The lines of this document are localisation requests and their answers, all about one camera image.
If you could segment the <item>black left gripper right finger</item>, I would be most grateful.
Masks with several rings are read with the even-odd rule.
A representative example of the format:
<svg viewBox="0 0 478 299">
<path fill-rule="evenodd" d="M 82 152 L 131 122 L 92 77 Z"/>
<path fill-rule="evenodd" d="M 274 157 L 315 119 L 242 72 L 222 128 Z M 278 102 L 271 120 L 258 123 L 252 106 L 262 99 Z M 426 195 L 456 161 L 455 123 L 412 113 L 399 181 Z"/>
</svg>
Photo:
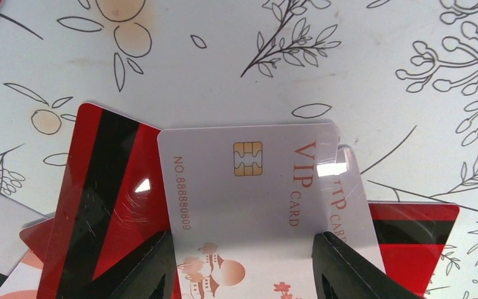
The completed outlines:
<svg viewBox="0 0 478 299">
<path fill-rule="evenodd" d="M 318 299 L 418 299 L 331 232 L 314 236 L 312 264 Z"/>
</svg>

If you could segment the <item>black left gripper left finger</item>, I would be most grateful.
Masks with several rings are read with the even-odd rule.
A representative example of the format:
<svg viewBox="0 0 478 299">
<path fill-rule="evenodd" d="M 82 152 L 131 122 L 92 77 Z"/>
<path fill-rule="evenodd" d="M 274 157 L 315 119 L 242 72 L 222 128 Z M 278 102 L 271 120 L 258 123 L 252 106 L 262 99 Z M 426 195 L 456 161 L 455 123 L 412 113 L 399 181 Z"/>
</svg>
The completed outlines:
<svg viewBox="0 0 478 299">
<path fill-rule="evenodd" d="M 92 282 L 75 283 L 56 297 L 172 298 L 175 261 L 171 232 L 158 232 Z"/>
</svg>

